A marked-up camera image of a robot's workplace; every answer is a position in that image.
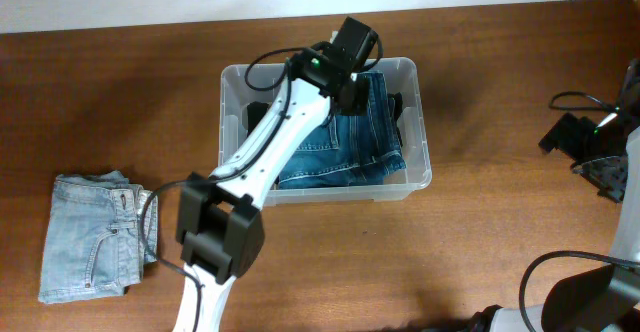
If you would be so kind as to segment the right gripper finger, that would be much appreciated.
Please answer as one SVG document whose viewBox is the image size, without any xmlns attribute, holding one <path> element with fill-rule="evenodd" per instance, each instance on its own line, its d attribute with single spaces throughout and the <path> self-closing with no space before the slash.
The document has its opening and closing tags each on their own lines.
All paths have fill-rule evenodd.
<svg viewBox="0 0 640 332">
<path fill-rule="evenodd" d="M 588 117 L 578 118 L 565 113 L 539 141 L 538 146 L 548 154 L 558 149 L 571 158 L 584 158 L 587 143 L 595 131 L 595 123 Z"/>
<path fill-rule="evenodd" d="M 589 161 L 576 162 L 571 171 L 597 188 L 597 195 L 621 203 L 624 199 L 628 178 L 628 157 L 608 156 Z"/>
</svg>

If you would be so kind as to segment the dark charcoal garment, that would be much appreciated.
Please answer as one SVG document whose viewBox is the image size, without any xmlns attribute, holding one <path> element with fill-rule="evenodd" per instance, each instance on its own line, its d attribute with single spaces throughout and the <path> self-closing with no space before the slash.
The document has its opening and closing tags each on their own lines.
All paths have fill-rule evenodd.
<svg viewBox="0 0 640 332">
<path fill-rule="evenodd" d="M 400 93 L 388 94 L 387 95 L 387 99 L 388 99 L 388 103 L 389 103 L 390 114 L 391 114 L 391 116 L 393 117 L 393 120 L 394 120 L 394 127 L 396 129 L 396 135 L 397 135 L 399 144 L 400 144 L 400 146 L 403 146 L 402 136 L 401 136 L 400 128 L 399 128 L 399 125 L 398 125 L 399 119 L 400 119 L 401 114 L 403 112 L 403 98 L 402 98 L 402 95 Z"/>
</svg>

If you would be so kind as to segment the dark blue jeans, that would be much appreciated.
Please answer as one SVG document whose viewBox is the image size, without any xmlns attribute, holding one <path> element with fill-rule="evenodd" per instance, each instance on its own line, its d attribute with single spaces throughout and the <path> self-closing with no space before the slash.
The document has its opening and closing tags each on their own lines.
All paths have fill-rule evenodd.
<svg viewBox="0 0 640 332">
<path fill-rule="evenodd" d="M 369 82 L 367 112 L 334 115 L 314 129 L 279 174 L 280 190 L 381 185 L 406 168 L 384 74 L 361 76 Z"/>
</svg>

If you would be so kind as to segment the black garment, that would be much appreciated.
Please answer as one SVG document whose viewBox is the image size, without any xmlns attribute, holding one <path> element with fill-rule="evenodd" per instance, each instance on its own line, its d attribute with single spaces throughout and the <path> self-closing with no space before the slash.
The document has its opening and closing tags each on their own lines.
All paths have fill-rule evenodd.
<svg viewBox="0 0 640 332">
<path fill-rule="evenodd" d="M 263 102 L 252 102 L 246 108 L 247 133 L 251 134 L 266 115 L 270 105 Z"/>
</svg>

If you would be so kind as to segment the light blue jeans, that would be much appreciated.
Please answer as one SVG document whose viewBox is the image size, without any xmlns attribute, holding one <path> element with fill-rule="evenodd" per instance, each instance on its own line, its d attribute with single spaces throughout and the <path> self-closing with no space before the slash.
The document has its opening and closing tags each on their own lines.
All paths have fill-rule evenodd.
<svg viewBox="0 0 640 332">
<path fill-rule="evenodd" d="M 157 203 L 115 170 L 59 175 L 53 185 L 38 300 L 44 304 L 117 297 L 156 261 Z"/>
</svg>

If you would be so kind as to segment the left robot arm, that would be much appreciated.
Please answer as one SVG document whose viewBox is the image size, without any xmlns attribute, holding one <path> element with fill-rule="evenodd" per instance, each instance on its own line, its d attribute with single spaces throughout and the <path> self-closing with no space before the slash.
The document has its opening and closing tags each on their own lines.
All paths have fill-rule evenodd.
<svg viewBox="0 0 640 332">
<path fill-rule="evenodd" d="M 348 17 L 330 41 L 290 49 L 271 88 L 277 95 L 246 140 L 207 177 L 180 184 L 176 240 L 185 286 L 177 331 L 216 331 L 231 287 L 264 244 L 267 194 L 303 140 L 332 113 L 365 113 L 368 87 L 358 75 L 381 55 L 378 34 Z"/>
</svg>

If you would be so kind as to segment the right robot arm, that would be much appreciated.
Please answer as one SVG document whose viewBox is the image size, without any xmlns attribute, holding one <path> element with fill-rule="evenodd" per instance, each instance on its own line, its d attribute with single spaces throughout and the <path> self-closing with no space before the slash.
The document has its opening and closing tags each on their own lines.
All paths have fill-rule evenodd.
<svg viewBox="0 0 640 332">
<path fill-rule="evenodd" d="M 541 255 L 525 270 L 515 309 L 490 306 L 468 322 L 469 331 L 636 331 L 639 328 L 639 62 L 632 60 L 612 104 L 595 100 L 605 113 L 595 123 L 578 118 L 576 106 L 540 140 L 545 153 L 559 150 L 571 170 L 622 206 L 609 254 L 562 250 Z M 528 307 L 525 291 L 533 271 L 556 258 L 578 258 L 598 268 L 557 282 L 545 302 Z"/>
</svg>

